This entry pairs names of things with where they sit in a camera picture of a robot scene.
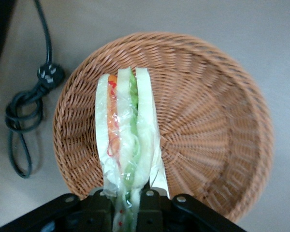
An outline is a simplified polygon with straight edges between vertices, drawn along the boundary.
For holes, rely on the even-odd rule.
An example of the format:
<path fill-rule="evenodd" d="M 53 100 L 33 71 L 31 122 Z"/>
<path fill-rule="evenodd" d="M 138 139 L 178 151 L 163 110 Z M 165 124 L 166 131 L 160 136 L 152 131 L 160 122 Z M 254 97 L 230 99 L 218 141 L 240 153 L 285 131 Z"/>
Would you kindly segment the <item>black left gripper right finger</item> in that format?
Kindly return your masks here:
<path fill-rule="evenodd" d="M 163 215 L 160 205 L 160 195 L 156 190 L 144 190 L 141 194 L 136 231 L 163 231 Z"/>

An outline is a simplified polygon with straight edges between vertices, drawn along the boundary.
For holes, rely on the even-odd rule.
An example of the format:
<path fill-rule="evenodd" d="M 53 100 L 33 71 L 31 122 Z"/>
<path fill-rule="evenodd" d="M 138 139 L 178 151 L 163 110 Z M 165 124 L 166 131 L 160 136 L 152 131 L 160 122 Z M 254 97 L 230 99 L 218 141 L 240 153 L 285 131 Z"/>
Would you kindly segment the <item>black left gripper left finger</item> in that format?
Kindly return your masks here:
<path fill-rule="evenodd" d="M 114 207 L 102 188 L 96 188 L 82 201 L 82 232 L 111 232 Z"/>

